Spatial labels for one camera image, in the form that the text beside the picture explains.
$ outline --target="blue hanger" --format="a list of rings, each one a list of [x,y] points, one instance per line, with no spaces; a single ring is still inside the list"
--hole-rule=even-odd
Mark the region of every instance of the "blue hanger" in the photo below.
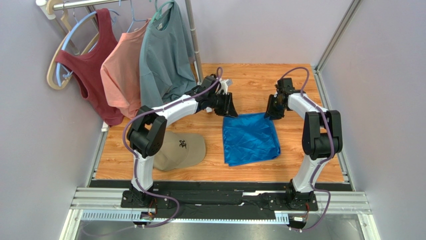
[[[163,3],[158,9],[157,12],[155,12],[154,16],[151,19],[151,23],[153,23],[155,20],[158,20],[161,17],[161,12],[162,9],[164,8],[164,6],[166,6],[167,4],[175,4],[175,1],[166,1],[165,3]]]
[[[120,16],[120,14],[118,12],[116,12],[115,10],[112,9],[108,9],[110,12],[115,13],[116,15]],[[96,12],[91,12],[90,14],[86,15],[85,17],[83,17],[83,19],[81,19],[73,28],[72,30],[69,32],[69,34],[67,35],[65,42],[63,43],[63,46],[61,48],[61,50],[65,50],[67,48],[68,42],[71,40],[71,36],[76,32],[76,30],[79,28],[79,26],[84,23],[88,18],[90,18],[91,16],[95,15]],[[117,17],[114,17],[114,19],[112,19],[112,22],[115,24],[117,21]],[[92,46],[92,48],[89,50],[92,51],[93,48],[96,46],[96,43]],[[61,69],[64,69],[66,71],[66,74],[63,74],[62,76],[64,78],[68,78],[70,77],[74,72],[73,71],[69,71],[66,67],[64,67],[61,63],[57,63],[56,64],[56,81],[59,87],[62,86],[62,81],[61,81]]]
[[[158,12],[158,11],[159,11],[159,7],[157,6],[157,1],[158,1],[158,0],[155,0],[155,12]]]
[[[137,19],[135,19],[135,10],[133,9],[133,3],[132,3],[132,0],[130,0],[130,8],[131,8],[131,17],[132,17],[132,21],[131,21],[130,26],[129,26],[129,27],[128,27],[128,29],[127,29],[127,32],[130,32],[130,29],[132,29],[132,26],[133,26],[133,24],[134,24],[135,22],[146,22],[146,21],[147,21],[147,19],[142,19],[142,20],[137,20]]]

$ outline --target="metal rod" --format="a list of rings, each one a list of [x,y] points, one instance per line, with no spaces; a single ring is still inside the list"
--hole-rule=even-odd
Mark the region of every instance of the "metal rod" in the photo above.
[[[198,39],[197,39],[197,32],[196,27],[194,23],[194,15],[193,15],[193,7],[191,5],[191,0],[185,0],[186,4],[186,12],[188,13],[188,21],[189,21],[189,29],[191,31],[191,37],[192,37],[192,44],[194,47],[194,54],[195,54],[195,62],[196,62],[196,69],[198,74],[198,81],[203,81],[203,68],[201,66],[201,57],[200,57],[200,49],[198,47]]]
[[[119,0],[83,0],[83,1],[74,1],[74,2],[65,2],[65,3],[58,3],[53,5],[53,10],[58,11],[62,9],[75,9],[75,8],[81,8],[81,7],[88,7],[88,6],[94,6],[94,5],[100,5],[100,4],[107,4],[107,3],[115,3]]]

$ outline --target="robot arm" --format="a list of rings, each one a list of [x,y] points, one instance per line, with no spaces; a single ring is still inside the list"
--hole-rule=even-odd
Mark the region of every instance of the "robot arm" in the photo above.
[[[139,183],[144,189],[148,190],[153,185],[154,157],[163,145],[166,128],[170,124],[206,108],[214,109],[214,112],[219,116],[238,117],[234,108],[232,93],[228,92],[228,86],[232,84],[230,79],[221,80],[217,86],[200,95],[205,89],[216,84],[216,76],[207,76],[201,85],[194,87],[173,102],[153,108],[142,106],[139,109],[137,115],[163,109],[163,111],[147,114],[135,120],[127,133],[130,147],[138,155],[139,160],[135,171],[137,172]],[[142,191],[136,183],[135,176],[133,176],[131,183],[138,191]]]
[[[327,110],[318,106],[308,96],[293,87],[291,78],[282,78],[277,81],[276,94],[269,96],[265,118],[277,120],[284,117],[284,111],[295,111],[304,119],[302,146],[305,156],[297,175],[290,181],[288,186],[288,200],[294,206],[308,202],[313,196],[312,185],[317,181],[324,165],[321,161],[331,154],[339,153],[343,147],[341,116],[336,110]],[[321,133],[320,128],[325,127],[325,123],[320,114],[321,109],[328,121],[331,132],[334,151],[331,153],[330,140],[327,133]]]

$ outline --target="beige cap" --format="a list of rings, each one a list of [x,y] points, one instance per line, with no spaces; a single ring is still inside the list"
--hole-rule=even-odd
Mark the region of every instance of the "beige cap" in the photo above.
[[[154,168],[161,171],[182,169],[201,163],[206,156],[203,136],[166,131],[162,147],[154,156]]]

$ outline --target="clothes hanger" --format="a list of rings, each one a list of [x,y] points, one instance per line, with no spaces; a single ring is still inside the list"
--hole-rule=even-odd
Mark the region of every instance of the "clothes hanger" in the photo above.
[[[120,1],[118,1],[118,6],[121,7],[121,5],[122,5],[122,1],[120,0]],[[146,22],[146,21],[148,21],[148,19],[141,19],[141,20],[135,19],[135,10],[133,9],[132,0],[130,0],[130,9],[131,9],[131,24],[127,29],[127,33],[130,32],[130,29],[132,29],[132,26],[135,22]]]
[[[158,10],[155,12],[154,16],[151,19],[151,23],[153,23],[155,20],[160,19],[161,15],[162,15],[162,9],[164,8],[164,6],[168,5],[168,4],[175,4],[175,1],[166,1],[165,3],[163,3]]]
[[[54,57],[52,58],[52,61],[50,62],[49,69],[47,70],[47,84],[55,90],[62,90],[65,88],[65,86],[68,84],[68,82],[71,80],[70,76],[65,76],[64,74],[64,80],[61,81],[61,84],[54,83],[53,81],[53,75],[55,73],[55,67],[57,67],[57,62],[55,61],[56,56],[58,55],[59,51],[61,50],[62,46],[65,43],[66,37],[62,40],[59,47],[57,48],[56,52],[54,53]],[[86,48],[81,52],[81,54],[86,54],[90,51],[90,49],[96,44],[96,42],[99,39],[99,32],[96,33],[96,35],[92,38],[92,40],[89,42],[89,44],[86,46]]]
[[[62,0],[49,0],[46,4],[46,10],[48,14],[55,14],[55,11],[53,10],[53,6],[55,4],[60,4],[62,3],[63,5],[65,5],[65,3],[67,3],[69,1],[64,1],[62,2]],[[63,25],[65,26],[65,28],[68,30],[68,32],[71,31],[71,29],[73,29],[73,27],[71,26],[70,22],[68,22],[68,9],[63,9],[62,10],[62,16],[60,17],[60,21],[63,23]]]
[[[158,2],[158,0],[155,0],[155,12],[158,12],[159,11],[159,7],[157,6],[157,2]]]
[[[112,9],[108,9],[108,10],[110,12],[115,13],[118,16],[120,15],[115,10],[112,10]],[[61,90],[61,89],[63,89],[68,84],[68,82],[70,81],[70,79],[72,77],[72,72],[68,71],[68,69],[66,69],[65,67],[63,67],[62,64],[60,64],[58,62],[55,62],[56,56],[58,55],[58,53],[59,53],[60,50],[65,50],[67,48],[67,44],[71,40],[71,36],[76,32],[76,30],[81,25],[83,25],[84,23],[86,23],[88,20],[94,18],[95,15],[96,15],[95,11],[91,12],[90,14],[86,15],[81,21],[79,21],[72,28],[72,30],[66,35],[66,37],[63,39],[63,41],[59,45],[58,49],[56,50],[55,54],[53,55],[52,61],[51,61],[50,66],[49,66],[49,68],[47,70],[47,83],[53,89],[55,89],[55,90]],[[99,39],[99,32],[89,42],[89,44],[87,45],[87,47],[83,50],[83,52],[81,54],[86,54],[86,53],[90,52],[90,50],[92,50],[94,48],[94,46],[96,45],[98,39]],[[54,75],[55,65],[56,65],[56,83],[57,84],[53,83],[54,82],[53,81],[53,75]],[[63,75],[65,77],[64,80],[61,80],[61,77],[60,77],[61,68],[64,68],[67,71],[67,74]]]
[[[77,22],[77,24],[79,23],[79,21],[77,20],[77,18],[76,18],[76,9],[75,8],[73,8],[72,9],[72,16],[74,17],[74,19],[75,19],[75,21]],[[117,16],[114,16],[114,18],[113,17],[111,17],[111,21],[112,21],[112,25],[114,26],[114,24],[116,24],[116,22],[117,22]],[[86,54],[86,53],[88,53],[88,52],[90,52],[90,51],[92,51],[95,47],[96,47],[96,44],[97,44],[98,42],[95,42],[94,43],[94,45],[90,48],[90,50],[89,51],[87,51],[87,52],[84,52],[84,53],[82,53],[82,54]],[[73,75],[73,73],[74,73],[74,71],[69,71],[68,70],[68,68],[66,68],[66,67],[64,67],[64,65],[62,65],[61,63],[57,63],[57,72],[60,72],[60,68],[62,68],[63,70],[65,70],[65,72],[66,72],[66,74],[63,74],[62,75],[62,77],[64,78],[64,79],[67,79],[67,78],[70,78],[71,77],[71,75]]]

